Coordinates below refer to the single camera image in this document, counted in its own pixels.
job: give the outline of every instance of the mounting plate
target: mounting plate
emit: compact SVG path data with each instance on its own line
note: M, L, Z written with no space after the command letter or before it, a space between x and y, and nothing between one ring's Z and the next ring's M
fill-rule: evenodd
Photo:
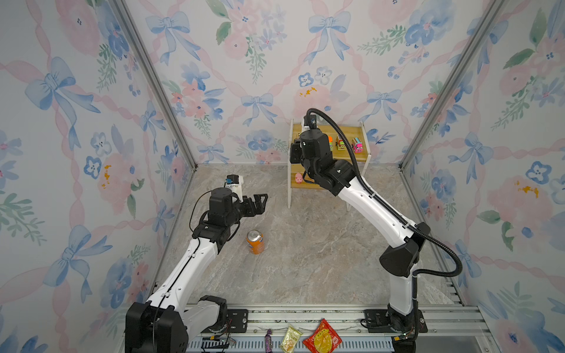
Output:
M398 333L392 329L390 325L390 319L387 315L387 309L366 309L363 311L365 314L365 319L367 321L372 321L376 323L379 327L377 328L369 328L369 333ZM421 310L418 310L418 317L420 318L420 327L418 332L419 333L426 333L428 332L428 327L426 326L425 320L422 322L424 315L422 314Z
M231 320L231 327L229 328L230 334L232 333L245 333L247 331L247 316L249 311L247 309L228 309L228 322ZM208 329L202 333L212 332Z

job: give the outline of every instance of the toy car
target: toy car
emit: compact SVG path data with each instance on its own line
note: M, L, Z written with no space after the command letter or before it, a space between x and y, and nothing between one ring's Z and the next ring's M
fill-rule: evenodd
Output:
M343 140L337 140L337 150L343 151L345 149L345 143Z
M353 151L355 153L363 152L363 144L361 143L361 140L358 137L355 137L353 139L353 141L351 142L351 146L353 147Z

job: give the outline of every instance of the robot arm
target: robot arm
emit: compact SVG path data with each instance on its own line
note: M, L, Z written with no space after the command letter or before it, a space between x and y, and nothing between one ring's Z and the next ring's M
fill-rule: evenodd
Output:
M227 188L212 190L210 209L200 217L188 249L169 277L146 303L133 303L128 310L126 353L184 352L206 328L212 332L227 328L225 299L207 295L184 312L204 270L237 233L241 219L265 212L267 194L254 195L254 200L242 196L243 178L238 175L228 175L226 183Z
M344 140L352 162L333 159L326 134L317 128L316 116L325 118ZM417 315L416 286L413 279L419 252L429 234L425 223L416 225L404 217L368 186L360 175L353 150L341 129L325 113L310 109L304 117L299 139L290 148L290 162L300 163L305 174L333 195L357 209L384 236L389 247L380 256L380 263L389 272L390 302L388 318L395 332L408 332Z

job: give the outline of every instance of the floral wallpaper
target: floral wallpaper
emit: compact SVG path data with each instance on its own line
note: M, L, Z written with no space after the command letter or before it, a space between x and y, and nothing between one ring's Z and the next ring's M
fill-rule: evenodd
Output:
M0 352L110 352L191 175L104 0L0 13Z
M565 1L509 0L467 69L411 188L502 351L565 352Z
M259 164L310 107L400 162L488 3L127 0L197 163Z

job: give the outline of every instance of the marble floor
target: marble floor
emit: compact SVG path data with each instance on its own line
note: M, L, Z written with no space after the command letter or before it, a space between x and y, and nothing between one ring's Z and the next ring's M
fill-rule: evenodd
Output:
M232 304L386 304L388 273L379 256L388 244L354 208L325 190L293 189L287 208L285 165L200 165L171 238L157 282L166 279L182 257L192 235L188 221L196 199L223 185L228 174L242 175L244 195L268 193L263 215L244 219L238 234L226 243L206 269L190 297L215 295ZM398 211L417 220L398 168L370 166L365 177L370 185ZM203 197L195 211L193 226L208 209ZM253 255L245 237L260 230L266 250ZM438 269L430 244L420 253L419 266ZM445 279L420 276L421 304L452 304Z

